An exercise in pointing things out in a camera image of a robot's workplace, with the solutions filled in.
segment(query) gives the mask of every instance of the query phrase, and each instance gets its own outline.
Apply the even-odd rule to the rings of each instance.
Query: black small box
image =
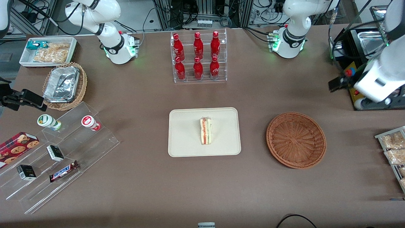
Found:
[[[34,169],[32,166],[28,165],[19,165],[17,166],[17,172],[21,177],[21,180],[31,181],[36,178]]]
[[[51,159],[54,161],[62,161],[64,159],[62,152],[60,151],[59,147],[49,145],[47,146],[47,150]]]

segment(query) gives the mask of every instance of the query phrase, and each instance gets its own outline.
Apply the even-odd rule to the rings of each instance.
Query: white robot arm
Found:
[[[309,16],[333,10],[339,0],[286,0],[283,12],[290,18],[286,28],[275,30],[272,51],[283,58],[294,58],[304,45],[305,35],[311,27]]]
[[[10,26],[10,10],[13,0],[0,0],[0,39],[3,38]]]
[[[111,23],[121,15],[116,0],[78,0],[66,5],[65,13],[71,15],[72,24],[83,26],[99,38],[113,63],[124,64],[137,57],[139,40],[121,34]]]

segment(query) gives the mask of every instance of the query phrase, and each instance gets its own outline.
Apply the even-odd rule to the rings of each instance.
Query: red button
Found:
[[[352,71],[351,69],[347,69],[347,70],[345,71],[345,75],[346,75],[347,77],[351,77],[351,76],[353,75],[353,71]]]

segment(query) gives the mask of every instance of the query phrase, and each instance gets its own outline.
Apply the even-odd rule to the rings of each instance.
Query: white container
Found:
[[[212,143],[201,145],[201,117],[212,121]],[[168,153],[172,157],[237,155],[241,151],[235,108],[177,109],[169,114]]]
[[[38,37],[38,38],[29,38],[28,41],[48,41],[51,43],[70,43],[68,56],[65,62],[70,62],[72,60],[73,53],[76,47],[76,39],[73,37]],[[54,63],[54,62],[34,62],[34,56],[36,50],[31,50],[24,48],[23,54],[20,58],[20,64],[24,67],[55,67],[62,65],[63,63]]]
[[[57,131],[62,126],[62,123],[59,120],[56,120],[52,116],[48,114],[43,114],[38,117],[36,121],[39,126],[41,127],[48,127],[51,130]]]
[[[100,130],[101,124],[94,120],[92,116],[85,116],[81,119],[81,124],[87,128],[90,128],[92,131]]]

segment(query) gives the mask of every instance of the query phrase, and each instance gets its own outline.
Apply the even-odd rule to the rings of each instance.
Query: white tray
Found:
[[[48,41],[52,43],[70,43],[68,56],[64,63],[70,62],[73,57],[73,53],[76,47],[76,39],[73,37],[38,37],[38,38],[29,38],[29,41]],[[63,63],[54,63],[54,62],[34,62],[34,56],[36,54],[36,50],[30,50],[28,48],[24,48],[24,51],[20,58],[20,64],[24,67],[55,67],[62,65]]]
[[[212,119],[212,143],[201,145],[200,119]],[[241,151],[235,108],[177,109],[169,114],[168,153],[172,157],[237,155]]]

